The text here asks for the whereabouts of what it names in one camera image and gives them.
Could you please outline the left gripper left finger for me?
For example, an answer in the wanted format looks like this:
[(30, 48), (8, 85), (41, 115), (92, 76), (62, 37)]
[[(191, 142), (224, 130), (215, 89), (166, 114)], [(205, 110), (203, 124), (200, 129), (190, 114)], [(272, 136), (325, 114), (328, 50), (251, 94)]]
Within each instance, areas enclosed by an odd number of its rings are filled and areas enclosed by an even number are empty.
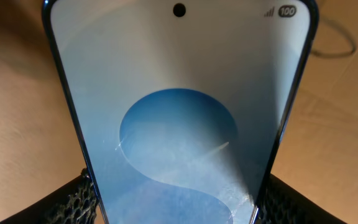
[(94, 224), (98, 204), (84, 168), (78, 177), (0, 224)]

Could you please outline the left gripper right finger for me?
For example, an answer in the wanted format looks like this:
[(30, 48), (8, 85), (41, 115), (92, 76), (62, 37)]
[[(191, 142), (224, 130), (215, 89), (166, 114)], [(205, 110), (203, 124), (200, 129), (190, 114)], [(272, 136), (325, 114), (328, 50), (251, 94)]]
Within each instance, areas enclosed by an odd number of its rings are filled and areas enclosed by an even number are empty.
[(267, 182), (256, 223), (345, 224), (274, 175)]

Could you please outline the blue smartphone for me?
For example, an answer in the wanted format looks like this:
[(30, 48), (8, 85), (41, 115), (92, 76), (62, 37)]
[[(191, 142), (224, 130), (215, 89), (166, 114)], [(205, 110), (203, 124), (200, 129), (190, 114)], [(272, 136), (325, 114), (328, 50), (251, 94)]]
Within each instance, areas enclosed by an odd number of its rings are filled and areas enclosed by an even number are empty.
[(106, 223), (250, 223), (315, 1), (56, 0), (42, 20)]

